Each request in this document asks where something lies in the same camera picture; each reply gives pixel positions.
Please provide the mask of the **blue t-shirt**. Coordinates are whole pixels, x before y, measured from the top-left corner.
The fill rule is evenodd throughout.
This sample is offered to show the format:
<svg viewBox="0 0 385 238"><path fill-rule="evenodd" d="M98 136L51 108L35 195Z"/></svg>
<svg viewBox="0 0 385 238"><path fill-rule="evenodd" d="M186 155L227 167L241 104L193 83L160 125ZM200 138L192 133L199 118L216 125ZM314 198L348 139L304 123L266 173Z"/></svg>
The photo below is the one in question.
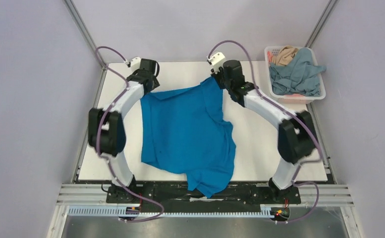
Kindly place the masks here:
<svg viewBox="0 0 385 238"><path fill-rule="evenodd" d="M145 95L141 161L186 175L188 189L207 197L224 190L233 175L236 145L222 101L212 77L194 87Z"/></svg>

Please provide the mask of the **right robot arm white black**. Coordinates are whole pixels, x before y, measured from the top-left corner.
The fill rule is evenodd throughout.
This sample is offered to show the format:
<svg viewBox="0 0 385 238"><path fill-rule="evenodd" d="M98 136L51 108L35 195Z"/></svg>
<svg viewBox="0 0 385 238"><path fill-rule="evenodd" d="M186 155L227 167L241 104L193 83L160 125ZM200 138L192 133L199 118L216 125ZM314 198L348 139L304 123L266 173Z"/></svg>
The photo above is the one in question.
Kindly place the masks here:
<svg viewBox="0 0 385 238"><path fill-rule="evenodd" d="M317 137L308 111L291 112L269 99L254 83L247 82L238 60L209 60L211 77L231 100L247 108L277 130L277 151L280 161L268 182L268 195L274 202L288 197L303 159L316 149Z"/></svg>

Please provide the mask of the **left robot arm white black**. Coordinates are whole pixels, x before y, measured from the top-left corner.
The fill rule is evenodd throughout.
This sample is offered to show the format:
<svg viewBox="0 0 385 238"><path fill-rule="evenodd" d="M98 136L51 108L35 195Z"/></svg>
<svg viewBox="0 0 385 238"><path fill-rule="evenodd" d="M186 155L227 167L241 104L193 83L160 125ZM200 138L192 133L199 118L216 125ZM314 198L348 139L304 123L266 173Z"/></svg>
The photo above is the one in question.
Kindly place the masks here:
<svg viewBox="0 0 385 238"><path fill-rule="evenodd" d="M125 202L142 199L127 163L124 148L127 137L123 119L135 103L159 87L160 65L152 59L135 57L127 62L132 73L123 81L125 87L107 108L92 108L88 113L88 143L105 160L111 173L109 193L118 193Z"/></svg>

